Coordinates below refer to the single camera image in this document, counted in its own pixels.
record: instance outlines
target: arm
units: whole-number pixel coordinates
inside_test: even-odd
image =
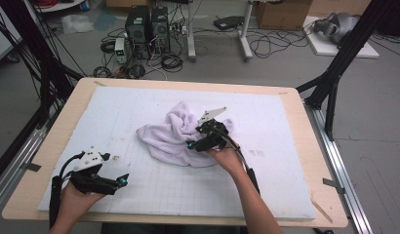
[[[221,151],[208,150],[215,160],[231,175],[239,192],[246,225],[250,234],[282,233],[272,212],[243,169],[243,164],[232,147]]]
[[[75,223],[87,213],[90,207],[105,195],[103,194],[83,194],[69,182],[63,189],[60,212],[57,221],[51,228],[51,234],[66,234],[72,229]]]

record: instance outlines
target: human hand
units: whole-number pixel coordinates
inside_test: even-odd
[[[232,176],[245,172],[243,169],[243,163],[232,146],[228,145],[226,148],[221,150],[209,149],[207,152],[212,155],[216,162],[218,162],[218,164]]]
[[[62,191],[60,211],[51,233],[69,233],[73,225],[88,212],[90,207],[105,195],[82,193],[69,182]]]

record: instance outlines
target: white towel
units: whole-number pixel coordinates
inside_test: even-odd
[[[180,102],[167,113],[163,124],[142,126],[137,129],[137,135],[148,144],[151,156],[161,162],[193,168],[213,166],[216,162],[206,152],[187,149],[186,141],[204,137],[195,129],[197,120],[187,104]],[[231,132],[232,121],[227,119],[222,122]]]

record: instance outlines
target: floor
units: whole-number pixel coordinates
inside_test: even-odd
[[[60,39],[87,74],[100,65],[100,39],[124,26],[107,12],[62,11],[53,17],[84,14],[99,29],[61,35]],[[212,28],[211,19],[194,20]],[[187,60],[178,73],[152,72],[146,79],[185,82],[297,87],[322,74],[331,57],[315,56],[310,46],[290,47],[269,58],[245,62],[234,34],[196,34],[197,61]],[[379,41],[400,54],[400,44]],[[400,233],[400,56],[370,41],[379,59],[357,58],[344,73],[338,93],[334,136],[358,198],[375,233]],[[263,51],[268,46],[261,44]],[[66,53],[65,64],[76,69]],[[306,98],[310,92],[301,94]],[[22,62],[0,62],[0,157],[39,105],[34,86]],[[47,222],[15,221],[1,217],[0,234],[46,233]],[[313,233],[307,228],[283,228],[285,233]],[[355,233],[352,225],[335,233]],[[72,233],[99,233],[98,223],[78,223]]]

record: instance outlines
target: table leg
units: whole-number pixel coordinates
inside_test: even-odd
[[[245,19],[243,21],[243,29],[242,31],[239,31],[240,42],[242,44],[243,51],[245,52],[245,61],[253,57],[248,39],[246,38],[246,33],[248,32],[249,20],[251,18],[252,9],[253,9],[253,1],[248,1],[248,5],[246,7]]]
[[[194,33],[193,33],[193,20],[192,15],[192,3],[193,0],[188,1],[188,29],[187,29],[187,49],[188,49],[188,59],[190,61],[196,61],[196,49],[194,47]]]

